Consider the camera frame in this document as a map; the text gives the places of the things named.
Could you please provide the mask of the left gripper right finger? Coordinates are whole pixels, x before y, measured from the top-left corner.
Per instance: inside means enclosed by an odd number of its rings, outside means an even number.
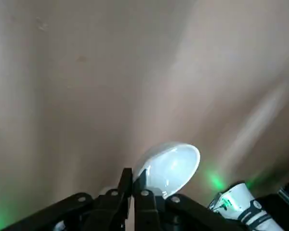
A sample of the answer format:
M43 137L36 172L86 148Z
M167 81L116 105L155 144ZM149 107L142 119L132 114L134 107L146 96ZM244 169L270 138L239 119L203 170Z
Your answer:
M247 231L246 225L212 212L183 194L164 199L147 186L146 170L133 183L136 231Z

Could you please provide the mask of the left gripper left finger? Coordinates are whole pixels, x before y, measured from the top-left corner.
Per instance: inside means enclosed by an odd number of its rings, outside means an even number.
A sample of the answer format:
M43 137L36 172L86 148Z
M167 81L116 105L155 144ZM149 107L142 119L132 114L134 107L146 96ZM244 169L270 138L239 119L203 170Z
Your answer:
M92 198L79 192L5 228L6 231L124 231L132 192L132 169L117 187Z

